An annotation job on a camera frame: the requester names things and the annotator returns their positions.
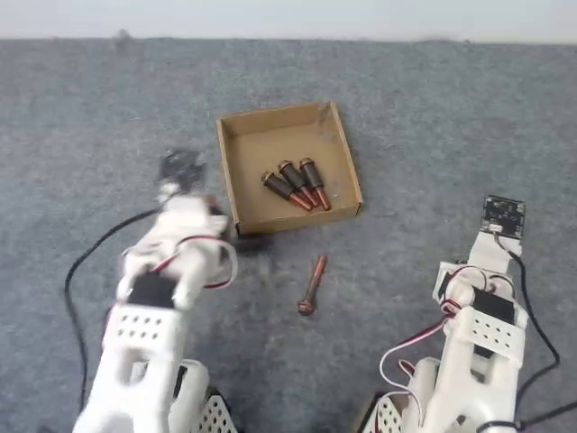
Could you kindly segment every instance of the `copper screw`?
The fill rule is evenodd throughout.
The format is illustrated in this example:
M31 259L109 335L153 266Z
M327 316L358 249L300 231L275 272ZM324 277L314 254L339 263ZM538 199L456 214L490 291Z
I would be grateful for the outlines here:
M318 199L321 202L321 205L323 205L323 209L324 210L331 210L331 202L328 201L328 198L326 197L325 194L325 190L323 189L323 187L317 187L315 188L315 193L316 196L318 197Z
M306 212L310 212L313 208L308 201L299 197L295 193L294 188L287 182L279 178L273 173L266 171L261 176L261 181L265 187L276 193L278 196L283 197L285 200L289 200L293 204L302 207Z
M303 316L310 316L316 310L316 292L318 291L318 285L321 282L321 276L325 271L326 259L326 254L323 254L316 260L313 276L308 284L305 298L300 300L297 304L297 311Z
M307 179L308 186L316 193L318 201L321 202L324 210L331 210L331 202L325 194L323 179L316 169L315 162L310 158L300 161L300 169Z
M279 173L282 174L313 207L318 206L319 203L316 196L307 188L301 172L295 169L291 161L283 160L279 162Z

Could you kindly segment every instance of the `white wall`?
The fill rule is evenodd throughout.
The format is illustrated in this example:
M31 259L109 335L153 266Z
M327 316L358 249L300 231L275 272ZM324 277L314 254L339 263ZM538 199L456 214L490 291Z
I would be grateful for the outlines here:
M577 0L0 0L0 38L577 42Z

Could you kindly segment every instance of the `screw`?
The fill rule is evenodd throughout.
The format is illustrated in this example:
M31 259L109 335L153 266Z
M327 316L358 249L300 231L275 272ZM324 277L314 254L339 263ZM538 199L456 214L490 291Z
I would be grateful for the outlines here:
M321 282L321 276L325 271L326 259L326 254L323 254L316 260L316 265L313 269L313 276L311 277L310 283L308 284L305 297L297 304L297 311L303 316L310 316L316 310L316 291L318 290L318 285Z

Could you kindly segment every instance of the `cardboard box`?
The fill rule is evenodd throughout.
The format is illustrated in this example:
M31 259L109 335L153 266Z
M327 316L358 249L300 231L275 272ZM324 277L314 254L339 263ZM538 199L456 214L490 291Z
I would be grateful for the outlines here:
M270 233L354 217L362 194L334 102L229 115L216 122L228 197L239 234ZM312 212L261 184L264 171L312 158L333 208Z

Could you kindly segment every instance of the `gray carpet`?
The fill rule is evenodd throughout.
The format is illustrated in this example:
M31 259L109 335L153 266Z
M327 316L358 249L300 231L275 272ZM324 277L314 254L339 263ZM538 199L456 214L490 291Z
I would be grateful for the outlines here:
M274 236L230 290L194 310L188 355L248 433L345 432L383 390L384 350L439 316L438 263L465 258L487 193L527 202L536 312L565 362L524 416L577 399L577 49L450 42L0 42L0 429L69 431L78 349L60 294L104 231L153 205L164 149L206 151L227 203L215 119L333 99L367 206L356 219ZM126 229L78 273L90 372ZM295 312L329 254L312 318ZM407 358L440 355L440 336ZM523 377L549 361L531 329ZM577 412L531 431L574 430Z

